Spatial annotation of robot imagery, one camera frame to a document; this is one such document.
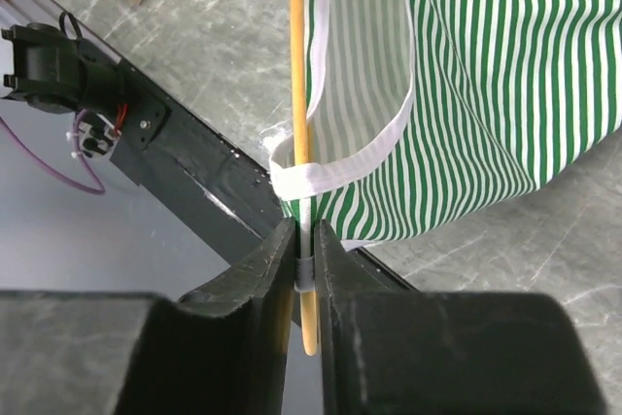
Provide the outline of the green white striped tank top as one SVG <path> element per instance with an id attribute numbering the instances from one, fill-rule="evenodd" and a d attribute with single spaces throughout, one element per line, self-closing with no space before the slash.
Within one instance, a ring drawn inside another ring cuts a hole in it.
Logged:
<path id="1" fill-rule="evenodd" d="M 311 159 L 286 216 L 346 249 L 541 189 L 621 125 L 621 0 L 303 0 Z"/>

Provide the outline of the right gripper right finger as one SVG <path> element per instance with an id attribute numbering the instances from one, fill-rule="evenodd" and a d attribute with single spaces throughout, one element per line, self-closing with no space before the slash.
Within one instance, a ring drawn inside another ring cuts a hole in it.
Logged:
<path id="1" fill-rule="evenodd" d="M 314 232 L 327 414 L 604 414 L 563 306 L 546 294 L 386 289 L 327 222 Z"/>

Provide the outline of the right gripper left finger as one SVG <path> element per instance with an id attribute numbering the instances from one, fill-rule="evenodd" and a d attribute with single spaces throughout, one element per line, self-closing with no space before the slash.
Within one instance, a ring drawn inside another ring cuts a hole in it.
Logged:
<path id="1" fill-rule="evenodd" d="M 277 414 L 294 303 L 294 221 L 173 301 L 4 291 L 5 414 Z"/>

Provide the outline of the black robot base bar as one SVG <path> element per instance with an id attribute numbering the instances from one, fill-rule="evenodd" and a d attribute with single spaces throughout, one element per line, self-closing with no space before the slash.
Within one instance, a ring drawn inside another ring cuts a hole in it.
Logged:
<path id="1" fill-rule="evenodd" d="M 113 164 L 226 263 L 250 254 L 282 219 L 268 172 L 100 38 L 129 100 Z"/>

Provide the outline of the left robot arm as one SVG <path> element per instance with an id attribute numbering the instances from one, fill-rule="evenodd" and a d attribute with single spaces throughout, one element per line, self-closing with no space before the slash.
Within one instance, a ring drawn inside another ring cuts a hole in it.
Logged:
<path id="1" fill-rule="evenodd" d="M 122 109 L 119 66 L 84 37 L 71 13 L 63 11 L 58 26 L 13 25 L 1 37 L 13 48 L 14 72 L 3 76 L 9 100 L 51 114 L 87 110 L 112 118 Z"/>

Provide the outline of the yellow hanger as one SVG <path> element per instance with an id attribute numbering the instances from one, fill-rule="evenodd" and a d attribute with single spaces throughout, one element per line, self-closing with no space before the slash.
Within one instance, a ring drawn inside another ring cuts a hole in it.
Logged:
<path id="1" fill-rule="evenodd" d="M 304 165 L 310 162 L 304 68 L 304 0 L 290 0 L 290 31 L 294 164 Z M 298 230 L 299 261 L 295 285 L 299 292 L 303 348 L 307 355 L 313 356 L 318 348 L 318 313 L 308 199 L 302 199 L 299 203 Z"/>

